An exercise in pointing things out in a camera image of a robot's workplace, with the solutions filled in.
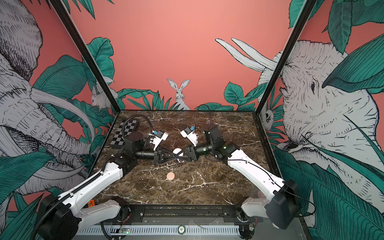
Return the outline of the pink earbuds charging case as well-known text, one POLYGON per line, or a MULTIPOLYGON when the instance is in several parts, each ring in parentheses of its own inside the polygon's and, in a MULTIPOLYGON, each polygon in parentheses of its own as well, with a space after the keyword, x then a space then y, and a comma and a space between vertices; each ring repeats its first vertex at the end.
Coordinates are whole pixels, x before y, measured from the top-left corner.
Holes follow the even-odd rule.
POLYGON ((173 181, 175 179, 175 177, 176 177, 176 175, 173 172, 167 173, 167 176, 166 176, 168 181, 173 181))

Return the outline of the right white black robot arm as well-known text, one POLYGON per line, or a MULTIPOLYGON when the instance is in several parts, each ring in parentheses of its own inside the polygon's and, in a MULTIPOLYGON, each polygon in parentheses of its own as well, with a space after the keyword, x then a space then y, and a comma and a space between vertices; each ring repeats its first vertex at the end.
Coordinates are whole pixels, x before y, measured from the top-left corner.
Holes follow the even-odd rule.
POLYGON ((300 212, 299 186, 293 180, 283 180, 252 160, 238 145, 225 140, 216 125, 205 126, 205 142, 199 143, 194 127, 182 125, 181 135, 192 145, 185 147, 177 157, 196 161, 212 155, 217 160, 241 173, 264 195, 261 199, 246 198, 240 203, 240 212, 247 217, 268 218, 280 229, 287 229, 300 212))

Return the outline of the white round charging case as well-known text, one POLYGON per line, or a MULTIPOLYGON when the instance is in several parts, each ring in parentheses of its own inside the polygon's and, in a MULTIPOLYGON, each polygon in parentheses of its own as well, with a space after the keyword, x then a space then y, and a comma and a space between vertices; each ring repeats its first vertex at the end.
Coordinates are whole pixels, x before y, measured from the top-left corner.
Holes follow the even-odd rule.
POLYGON ((174 154, 179 153, 179 156, 183 156, 183 155, 184 155, 184 152, 183 152, 183 150, 182 150, 181 148, 175 148, 175 149, 173 150, 173 153, 174 153, 174 154))

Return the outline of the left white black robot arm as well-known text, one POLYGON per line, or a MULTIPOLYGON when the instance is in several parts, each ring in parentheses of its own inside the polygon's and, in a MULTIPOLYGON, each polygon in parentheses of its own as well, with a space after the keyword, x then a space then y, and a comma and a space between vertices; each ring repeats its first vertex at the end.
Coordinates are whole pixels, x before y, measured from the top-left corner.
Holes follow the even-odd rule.
POLYGON ((45 197, 41 201, 30 239, 40 236, 44 240, 71 240, 83 228, 115 218, 121 207, 127 208, 127 202, 114 198, 105 207, 94 206, 82 212, 82 208, 93 197, 135 168, 139 159, 163 163, 181 157, 181 152, 174 153, 159 147, 163 138, 159 138, 157 132, 153 132, 151 136, 154 137, 154 149, 146 149, 141 133, 133 133, 125 139, 125 144, 118 153, 107 159, 97 173, 57 197, 45 197))

